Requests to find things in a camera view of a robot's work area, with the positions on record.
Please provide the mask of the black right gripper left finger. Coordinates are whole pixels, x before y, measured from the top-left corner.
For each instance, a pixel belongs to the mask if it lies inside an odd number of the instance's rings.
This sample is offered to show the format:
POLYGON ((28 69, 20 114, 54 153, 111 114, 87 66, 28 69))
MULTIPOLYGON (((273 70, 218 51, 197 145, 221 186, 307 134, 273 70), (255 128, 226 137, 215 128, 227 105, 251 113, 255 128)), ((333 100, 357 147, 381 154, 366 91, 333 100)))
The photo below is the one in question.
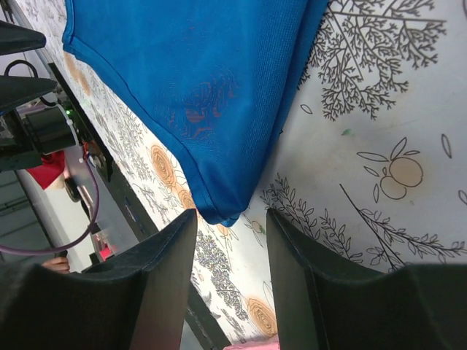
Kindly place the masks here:
POLYGON ((178 349, 197 214, 82 273, 1 266, 3 349, 178 349))

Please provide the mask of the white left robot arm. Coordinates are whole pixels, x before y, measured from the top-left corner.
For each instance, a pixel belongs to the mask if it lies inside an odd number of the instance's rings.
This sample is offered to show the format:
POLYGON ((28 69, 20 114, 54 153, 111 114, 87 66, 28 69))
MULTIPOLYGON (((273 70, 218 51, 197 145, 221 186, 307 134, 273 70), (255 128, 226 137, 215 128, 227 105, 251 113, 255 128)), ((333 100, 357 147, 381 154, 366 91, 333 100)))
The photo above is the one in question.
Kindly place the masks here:
POLYGON ((1 171, 40 166, 79 144, 45 44, 44 34, 1 21, 1 171))

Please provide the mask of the blue satin napkin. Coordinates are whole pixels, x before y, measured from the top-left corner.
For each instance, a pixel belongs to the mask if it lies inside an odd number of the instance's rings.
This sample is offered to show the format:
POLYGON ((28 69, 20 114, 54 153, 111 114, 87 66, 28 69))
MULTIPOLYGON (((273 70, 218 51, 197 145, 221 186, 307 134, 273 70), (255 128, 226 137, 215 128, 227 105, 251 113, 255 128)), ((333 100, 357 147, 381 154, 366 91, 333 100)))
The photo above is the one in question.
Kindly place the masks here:
POLYGON ((67 1, 63 48, 175 156, 232 226, 274 149, 325 1, 67 1))

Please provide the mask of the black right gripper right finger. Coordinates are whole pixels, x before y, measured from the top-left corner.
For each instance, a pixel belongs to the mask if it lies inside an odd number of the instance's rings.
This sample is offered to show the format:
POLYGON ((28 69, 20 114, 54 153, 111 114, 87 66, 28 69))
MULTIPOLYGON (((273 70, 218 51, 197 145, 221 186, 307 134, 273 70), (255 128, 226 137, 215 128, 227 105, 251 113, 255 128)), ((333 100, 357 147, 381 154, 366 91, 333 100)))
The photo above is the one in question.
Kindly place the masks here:
POLYGON ((464 349, 466 267, 363 267, 317 243, 277 210, 266 238, 282 349, 464 349))

